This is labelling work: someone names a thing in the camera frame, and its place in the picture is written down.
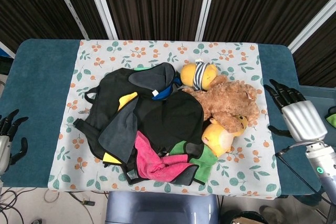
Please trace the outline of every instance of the black curtain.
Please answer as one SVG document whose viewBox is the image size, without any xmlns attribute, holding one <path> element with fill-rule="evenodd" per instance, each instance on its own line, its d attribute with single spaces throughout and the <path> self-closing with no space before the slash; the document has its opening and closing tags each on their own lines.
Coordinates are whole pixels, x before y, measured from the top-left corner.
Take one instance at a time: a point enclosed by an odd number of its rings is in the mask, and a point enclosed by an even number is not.
<svg viewBox="0 0 336 224">
<path fill-rule="evenodd" d="M 108 39 L 94 0 L 70 0 L 90 39 Z"/>
<path fill-rule="evenodd" d="M 107 0 L 119 39 L 195 40 L 203 0 Z"/>
<path fill-rule="evenodd" d="M 329 0 L 212 0 L 204 41 L 289 45 Z"/>
<path fill-rule="evenodd" d="M 0 41 L 16 52 L 29 38 L 83 38 L 63 0 L 0 0 Z"/>
<path fill-rule="evenodd" d="M 293 56 L 300 84 L 336 87 L 336 13 Z"/>
</svg>

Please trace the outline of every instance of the brown teddy bear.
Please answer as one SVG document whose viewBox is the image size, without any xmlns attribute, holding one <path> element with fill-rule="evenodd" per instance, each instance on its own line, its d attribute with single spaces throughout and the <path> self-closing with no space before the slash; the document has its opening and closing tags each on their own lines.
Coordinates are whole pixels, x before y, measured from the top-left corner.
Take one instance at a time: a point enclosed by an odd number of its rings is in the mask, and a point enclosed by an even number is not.
<svg viewBox="0 0 336 224">
<path fill-rule="evenodd" d="M 256 89 L 241 81 L 227 81 L 225 75 L 217 76 L 210 83 L 208 91 L 194 91 L 192 88 L 183 91 L 191 94 L 202 105 L 204 121 L 212 116 L 229 133 L 242 128 L 241 121 L 235 116 L 243 115 L 248 122 L 259 117 Z"/>
</svg>

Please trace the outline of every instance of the robotic arm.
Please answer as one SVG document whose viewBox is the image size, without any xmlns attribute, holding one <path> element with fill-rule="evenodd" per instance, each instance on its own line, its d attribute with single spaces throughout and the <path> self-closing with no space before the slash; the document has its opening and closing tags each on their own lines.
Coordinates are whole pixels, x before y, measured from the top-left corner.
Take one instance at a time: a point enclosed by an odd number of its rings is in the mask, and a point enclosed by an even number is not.
<svg viewBox="0 0 336 224">
<path fill-rule="evenodd" d="M 323 189 L 333 204 L 336 204 L 336 153 L 331 146 L 323 142 L 327 129 L 311 101 L 307 101 L 296 89 L 270 80 L 275 90 L 269 85 L 265 89 L 273 98 L 288 127 L 288 131 L 268 128 L 280 136 L 292 137 L 297 143 L 288 147 L 305 145 L 306 157 Z"/>
<path fill-rule="evenodd" d="M 14 165 L 17 161 L 24 157 L 28 150 L 27 139 L 23 137 L 21 139 L 21 150 L 13 156 L 10 153 L 17 128 L 21 123 L 28 120 L 28 117 L 19 118 L 12 124 L 12 120 L 18 112 L 19 110 L 13 111 L 11 114 L 0 121 L 0 176 L 9 169 L 10 165 Z"/>
</svg>

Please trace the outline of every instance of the table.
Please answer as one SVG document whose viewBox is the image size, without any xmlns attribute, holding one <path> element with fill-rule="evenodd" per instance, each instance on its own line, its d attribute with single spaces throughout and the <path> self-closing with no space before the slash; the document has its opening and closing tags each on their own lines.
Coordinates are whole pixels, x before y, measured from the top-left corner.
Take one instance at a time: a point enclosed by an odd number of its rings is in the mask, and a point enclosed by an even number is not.
<svg viewBox="0 0 336 224">
<path fill-rule="evenodd" d="M 59 135 L 79 42 L 29 39 L 19 47 L 0 99 L 0 112 L 5 115 L 20 108 L 19 116 L 29 116 L 29 120 L 17 132 L 13 152 L 19 150 L 19 139 L 23 136 L 28 138 L 29 148 L 27 156 L 2 177 L 5 186 L 47 187 L 57 144 L 55 139 Z M 258 47 L 264 83 L 269 84 L 269 79 L 276 79 L 299 89 L 293 58 L 288 48 L 264 44 L 259 44 Z M 285 129 L 282 116 L 268 94 L 266 100 L 270 124 Z M 272 137 L 276 151 L 293 143 L 289 138 Z M 284 158 L 318 190 L 321 185 L 308 160 L 303 158 L 304 152 L 304 147 L 298 148 Z M 282 194 L 311 193 L 281 162 L 277 162 L 277 166 Z"/>
</svg>

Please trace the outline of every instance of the pink towel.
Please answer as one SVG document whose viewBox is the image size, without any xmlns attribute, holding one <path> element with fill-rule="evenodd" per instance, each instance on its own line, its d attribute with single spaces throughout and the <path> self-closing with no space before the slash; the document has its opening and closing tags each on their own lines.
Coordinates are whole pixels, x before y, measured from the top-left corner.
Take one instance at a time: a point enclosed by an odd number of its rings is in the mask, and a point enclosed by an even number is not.
<svg viewBox="0 0 336 224">
<path fill-rule="evenodd" d="M 142 178 L 171 182 L 192 165 L 187 163 L 187 154 L 160 158 L 140 131 L 136 133 L 135 148 L 138 150 L 136 166 Z"/>
</svg>

